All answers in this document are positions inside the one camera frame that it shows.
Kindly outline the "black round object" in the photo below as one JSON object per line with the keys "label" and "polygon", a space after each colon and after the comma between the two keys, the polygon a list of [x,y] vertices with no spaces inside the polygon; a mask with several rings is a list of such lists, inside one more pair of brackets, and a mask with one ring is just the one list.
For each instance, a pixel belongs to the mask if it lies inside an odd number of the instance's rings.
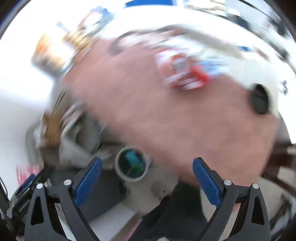
{"label": "black round object", "polygon": [[249,93],[249,102],[253,111],[257,114],[268,114],[269,98],[261,84],[255,84]]}

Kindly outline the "red white snack package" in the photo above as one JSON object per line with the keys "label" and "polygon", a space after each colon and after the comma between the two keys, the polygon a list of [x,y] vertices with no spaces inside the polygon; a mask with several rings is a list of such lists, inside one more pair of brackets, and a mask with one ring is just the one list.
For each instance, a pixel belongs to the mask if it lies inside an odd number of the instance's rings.
{"label": "red white snack package", "polygon": [[210,75],[204,67],[184,50],[166,48],[158,51],[154,58],[159,78],[166,86],[192,90],[210,83]]}

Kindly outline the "white round trash bin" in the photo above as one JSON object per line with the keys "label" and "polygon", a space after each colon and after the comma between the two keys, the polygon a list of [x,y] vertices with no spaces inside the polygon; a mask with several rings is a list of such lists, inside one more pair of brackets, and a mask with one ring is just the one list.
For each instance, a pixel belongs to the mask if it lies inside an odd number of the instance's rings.
{"label": "white round trash bin", "polygon": [[123,181],[137,182],[146,175],[151,163],[151,157],[142,149],[126,146],[116,155],[114,169]]}

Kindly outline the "right black trouser leg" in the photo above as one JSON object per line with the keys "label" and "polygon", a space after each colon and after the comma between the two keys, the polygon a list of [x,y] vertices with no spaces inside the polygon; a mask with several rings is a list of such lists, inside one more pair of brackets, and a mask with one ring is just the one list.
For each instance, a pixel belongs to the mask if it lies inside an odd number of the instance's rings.
{"label": "right black trouser leg", "polygon": [[206,225],[200,189],[179,182],[142,219],[129,240],[196,240]]}

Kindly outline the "brown cardboard box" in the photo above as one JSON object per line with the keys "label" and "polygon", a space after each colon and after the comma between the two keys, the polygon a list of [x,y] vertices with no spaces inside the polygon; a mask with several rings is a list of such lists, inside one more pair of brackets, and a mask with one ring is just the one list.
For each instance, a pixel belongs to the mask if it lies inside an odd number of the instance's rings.
{"label": "brown cardboard box", "polygon": [[62,132],[60,116],[45,113],[43,115],[43,123],[45,126],[45,132],[43,134],[45,147],[59,146]]}

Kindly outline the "beige cloth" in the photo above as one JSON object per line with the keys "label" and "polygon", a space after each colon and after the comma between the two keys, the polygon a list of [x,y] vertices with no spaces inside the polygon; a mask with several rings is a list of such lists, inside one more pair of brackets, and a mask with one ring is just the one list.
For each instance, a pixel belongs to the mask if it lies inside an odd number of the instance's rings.
{"label": "beige cloth", "polygon": [[61,123],[60,165],[83,169],[94,157],[105,161],[112,156],[109,149],[102,148],[101,135],[106,124],[94,120],[80,102],[69,107]]}

